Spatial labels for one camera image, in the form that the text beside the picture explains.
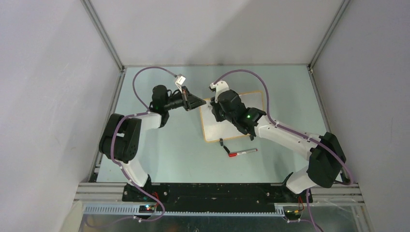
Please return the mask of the yellow framed whiteboard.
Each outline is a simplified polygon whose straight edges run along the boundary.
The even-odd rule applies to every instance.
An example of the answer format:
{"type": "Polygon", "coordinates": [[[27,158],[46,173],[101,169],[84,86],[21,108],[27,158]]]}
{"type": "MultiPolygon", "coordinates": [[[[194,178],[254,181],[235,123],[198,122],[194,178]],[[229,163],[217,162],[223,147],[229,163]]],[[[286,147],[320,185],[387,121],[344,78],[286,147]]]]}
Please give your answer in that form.
{"type": "MultiPolygon", "coordinates": [[[[239,97],[246,107],[254,107],[265,111],[264,93],[262,91],[240,93],[239,97]]],[[[204,140],[207,143],[218,142],[220,139],[229,140],[245,136],[229,121],[217,122],[211,112],[210,98],[204,100],[206,105],[200,107],[200,116],[204,140]]]]}

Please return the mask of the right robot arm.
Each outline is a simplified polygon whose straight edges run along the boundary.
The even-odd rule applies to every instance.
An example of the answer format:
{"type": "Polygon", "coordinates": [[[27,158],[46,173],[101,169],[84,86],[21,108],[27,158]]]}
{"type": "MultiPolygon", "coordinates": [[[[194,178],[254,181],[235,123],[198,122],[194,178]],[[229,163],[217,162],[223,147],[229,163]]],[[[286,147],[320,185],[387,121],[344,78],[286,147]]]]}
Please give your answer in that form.
{"type": "Polygon", "coordinates": [[[308,161],[301,170],[289,174],[283,182],[282,198],[294,202],[306,189],[314,186],[330,188],[337,181],[346,157],[338,138],[326,132],[317,135],[300,132],[271,120],[267,112],[254,107],[246,107],[234,90],[212,89],[211,112],[217,122],[227,121],[244,135],[259,137],[284,146],[308,161]]]}

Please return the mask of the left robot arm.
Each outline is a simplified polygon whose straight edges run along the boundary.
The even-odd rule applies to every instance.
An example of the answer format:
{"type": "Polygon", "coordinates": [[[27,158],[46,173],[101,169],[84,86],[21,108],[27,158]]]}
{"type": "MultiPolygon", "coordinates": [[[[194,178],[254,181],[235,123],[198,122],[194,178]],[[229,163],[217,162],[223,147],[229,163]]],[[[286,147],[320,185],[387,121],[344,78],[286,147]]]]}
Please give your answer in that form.
{"type": "Polygon", "coordinates": [[[153,195],[153,188],[147,185],[149,174],[136,157],[141,134],[164,127],[171,110],[182,107],[190,111],[205,104],[205,100],[191,94],[186,86],[172,92],[166,86],[158,85],[152,90],[148,111],[127,116],[110,115],[99,142],[99,151],[117,164],[128,182],[136,186],[134,195],[139,200],[148,201],[153,195]]]}

